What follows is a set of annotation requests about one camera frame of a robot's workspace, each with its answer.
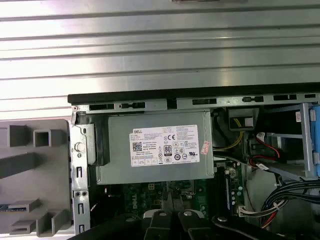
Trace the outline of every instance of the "metal bracket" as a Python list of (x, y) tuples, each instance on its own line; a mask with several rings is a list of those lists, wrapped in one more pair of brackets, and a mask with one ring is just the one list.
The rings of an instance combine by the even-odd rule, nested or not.
[(80, 234), (90, 229), (90, 203), (88, 191), (88, 145), (87, 129), (92, 124), (70, 124), (70, 152), (71, 152), (71, 178), (73, 192), (73, 220), (75, 234)]

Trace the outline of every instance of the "yellow wire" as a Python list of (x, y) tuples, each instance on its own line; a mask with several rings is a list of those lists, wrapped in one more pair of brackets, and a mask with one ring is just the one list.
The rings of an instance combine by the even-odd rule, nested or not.
[[(239, 120), (238, 120), (237, 118), (234, 118), (233, 120), (235, 121), (235, 123), (237, 124), (237, 126), (238, 126), (239, 128), (241, 128), (241, 124), (240, 124)], [(221, 150), (228, 150), (228, 149), (234, 148), (235, 146), (237, 146), (237, 145), (241, 142), (243, 136), (244, 136), (244, 133), (241, 131), (238, 139), (237, 139), (234, 143), (232, 143), (230, 146), (226, 146), (226, 147), (224, 147), (224, 148), (219, 148), (219, 151), (221, 151)]]

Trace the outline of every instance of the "metal slot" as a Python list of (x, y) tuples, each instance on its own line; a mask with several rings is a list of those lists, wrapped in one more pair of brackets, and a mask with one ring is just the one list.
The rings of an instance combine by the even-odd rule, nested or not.
[(128, 108), (145, 109), (146, 108), (146, 103), (144, 101), (142, 101), (142, 102), (134, 102), (132, 104), (122, 103), (122, 104), (119, 105), (119, 108), (121, 108), (121, 109), (128, 109)]
[(250, 102), (263, 103), (263, 101), (264, 101), (264, 96), (255, 96), (255, 97), (245, 96), (242, 98), (242, 102), (244, 103), (250, 103)]
[(78, 204), (78, 214), (85, 214), (85, 210), (84, 210), (84, 204), (83, 203), (79, 203)]
[(90, 111), (115, 109), (114, 103), (89, 105)]
[(315, 99), (316, 98), (316, 94), (305, 94), (304, 98), (305, 99)]
[(208, 104), (217, 104), (216, 98), (202, 98), (202, 99), (193, 99), (192, 105), (208, 105)]
[(83, 233), (85, 231), (85, 225), (79, 225), (79, 233)]
[(77, 178), (82, 178), (82, 167), (78, 166), (76, 168), (76, 177)]
[(296, 94), (289, 94), (289, 95), (274, 95), (274, 101), (287, 101), (287, 100), (297, 100)]

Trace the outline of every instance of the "blue plastic latch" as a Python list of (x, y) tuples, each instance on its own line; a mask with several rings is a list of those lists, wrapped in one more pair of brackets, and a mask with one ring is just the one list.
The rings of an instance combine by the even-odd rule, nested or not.
[[(315, 121), (310, 121), (310, 133), (313, 152), (320, 153), (320, 106), (313, 106)], [(315, 165), (316, 175), (320, 177), (320, 164)]]

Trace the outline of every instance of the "warning sticker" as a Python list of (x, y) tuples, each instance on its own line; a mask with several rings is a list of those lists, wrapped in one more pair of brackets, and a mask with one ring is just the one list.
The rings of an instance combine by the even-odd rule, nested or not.
[(129, 140), (132, 167), (200, 161), (197, 125), (136, 128)]

